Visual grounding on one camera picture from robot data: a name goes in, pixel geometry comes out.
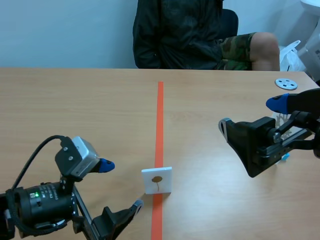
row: white card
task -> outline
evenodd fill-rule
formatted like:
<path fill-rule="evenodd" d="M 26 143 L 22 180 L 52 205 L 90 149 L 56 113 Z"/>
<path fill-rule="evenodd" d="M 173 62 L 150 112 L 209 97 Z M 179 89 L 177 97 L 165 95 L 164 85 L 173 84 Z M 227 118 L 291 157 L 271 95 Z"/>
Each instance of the white card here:
<path fill-rule="evenodd" d="M 273 112 L 273 114 L 271 116 L 271 118 L 275 119 L 275 127 L 276 128 L 279 128 L 281 125 L 286 123 L 290 117 L 291 117 L 290 114 L 282 114 L 282 113 L 277 113 L 277 112 Z M 285 140 L 288 137 L 292 136 L 293 134 L 299 132 L 300 130 L 301 130 L 301 128 L 293 126 L 288 131 L 286 131 L 284 134 L 282 134 L 281 138 L 283 140 Z"/>
<path fill-rule="evenodd" d="M 141 171 L 145 194 L 165 194 L 172 190 L 172 167 L 144 169 Z"/>

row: person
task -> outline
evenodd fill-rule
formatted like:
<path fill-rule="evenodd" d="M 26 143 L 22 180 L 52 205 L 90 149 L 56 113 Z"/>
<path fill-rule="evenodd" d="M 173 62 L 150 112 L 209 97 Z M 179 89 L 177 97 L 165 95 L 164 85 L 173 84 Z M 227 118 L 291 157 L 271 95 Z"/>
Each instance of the person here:
<path fill-rule="evenodd" d="M 223 0 L 138 0 L 133 54 L 141 69 L 279 71 L 269 32 L 216 39 Z"/>

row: blue fingertip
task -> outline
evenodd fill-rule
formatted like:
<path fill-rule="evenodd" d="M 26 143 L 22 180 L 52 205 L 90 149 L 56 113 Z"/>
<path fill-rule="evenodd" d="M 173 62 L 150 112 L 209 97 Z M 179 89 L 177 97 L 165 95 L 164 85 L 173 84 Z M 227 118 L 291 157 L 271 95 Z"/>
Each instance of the blue fingertip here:
<path fill-rule="evenodd" d="M 100 159 L 100 168 L 99 168 L 99 173 L 107 173 L 115 169 L 116 165 L 112 161 L 108 161 L 104 158 Z"/>
<path fill-rule="evenodd" d="M 280 114 L 288 114 L 288 96 L 289 93 L 282 95 L 278 99 L 274 99 L 273 97 L 266 101 L 266 106 L 274 112 Z"/>
<path fill-rule="evenodd" d="M 290 153 L 286 153 L 285 155 L 282 156 L 281 161 L 286 161 L 290 157 Z"/>

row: wooden table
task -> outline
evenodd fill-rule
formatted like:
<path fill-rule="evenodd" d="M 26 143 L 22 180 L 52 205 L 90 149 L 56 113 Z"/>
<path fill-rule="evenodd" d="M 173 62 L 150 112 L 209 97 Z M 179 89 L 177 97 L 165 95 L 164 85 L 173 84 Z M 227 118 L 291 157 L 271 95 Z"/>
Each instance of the wooden table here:
<path fill-rule="evenodd" d="M 319 239 L 320 161 L 312 151 L 293 151 L 287 163 L 250 178 L 218 130 L 225 117 L 271 116 L 266 100 L 286 93 L 277 78 L 295 80 L 295 93 L 316 87 L 302 72 L 0 68 L 0 191 L 45 138 L 79 135 L 116 163 L 77 184 L 91 216 L 142 197 L 145 208 L 118 239 L 150 240 L 153 201 L 141 170 L 155 164 L 157 86 L 164 81 L 164 166 L 172 166 L 173 191 L 163 197 L 163 239 Z M 21 185 L 56 182 L 59 149 L 59 141 L 48 144 Z M 37 239 L 85 238 L 69 224 Z"/>

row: orange tape line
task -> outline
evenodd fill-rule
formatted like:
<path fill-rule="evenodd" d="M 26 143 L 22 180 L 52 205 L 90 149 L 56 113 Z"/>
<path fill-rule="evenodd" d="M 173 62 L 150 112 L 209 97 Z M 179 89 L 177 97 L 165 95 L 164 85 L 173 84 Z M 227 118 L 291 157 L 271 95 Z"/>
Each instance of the orange tape line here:
<path fill-rule="evenodd" d="M 155 132 L 155 168 L 164 166 L 164 82 L 158 82 L 158 97 L 156 106 Z M 163 197 L 162 194 L 153 195 L 151 240 L 162 240 Z"/>

